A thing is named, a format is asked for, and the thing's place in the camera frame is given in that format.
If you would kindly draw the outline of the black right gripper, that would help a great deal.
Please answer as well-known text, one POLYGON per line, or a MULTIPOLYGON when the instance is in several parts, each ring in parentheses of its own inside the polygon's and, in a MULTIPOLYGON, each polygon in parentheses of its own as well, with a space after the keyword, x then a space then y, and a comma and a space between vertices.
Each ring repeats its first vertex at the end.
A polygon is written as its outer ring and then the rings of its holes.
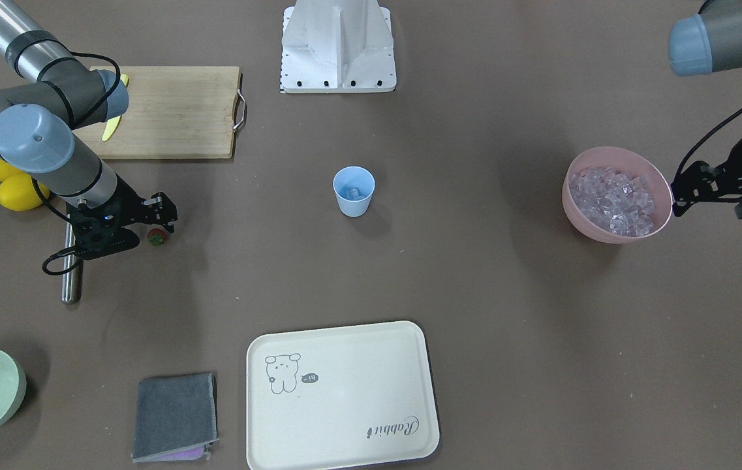
POLYGON ((75 237, 75 255, 93 260, 137 247, 139 236, 128 229, 132 224, 157 225, 174 232, 179 212, 162 191, 144 199, 118 176, 107 202, 96 208, 67 203, 67 217, 75 237))

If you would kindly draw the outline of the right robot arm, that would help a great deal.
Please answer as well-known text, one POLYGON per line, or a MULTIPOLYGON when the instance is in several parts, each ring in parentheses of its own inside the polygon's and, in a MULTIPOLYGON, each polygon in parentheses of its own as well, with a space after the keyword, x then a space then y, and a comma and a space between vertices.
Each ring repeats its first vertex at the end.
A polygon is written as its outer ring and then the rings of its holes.
POLYGON ((76 130, 122 116, 129 93, 119 68, 91 70, 12 1, 0 1, 0 53, 25 84, 0 88, 0 158, 63 199, 59 211, 74 243, 51 259, 93 260, 134 249, 134 224, 167 233, 178 219, 164 194, 138 196, 77 136, 76 130))

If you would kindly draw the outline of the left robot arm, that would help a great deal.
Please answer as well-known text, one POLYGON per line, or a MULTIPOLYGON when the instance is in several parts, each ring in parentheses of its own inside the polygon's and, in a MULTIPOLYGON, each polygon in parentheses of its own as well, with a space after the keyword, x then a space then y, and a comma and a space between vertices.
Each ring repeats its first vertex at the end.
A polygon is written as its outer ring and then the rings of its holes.
MULTIPOLYGON (((742 68, 742 1, 705 1, 677 21, 668 38, 668 57, 678 76, 708 75, 742 68)), ((671 184, 672 212, 682 216, 700 202, 734 205, 742 219, 742 137, 717 166, 692 161, 702 138, 683 157, 671 184)))

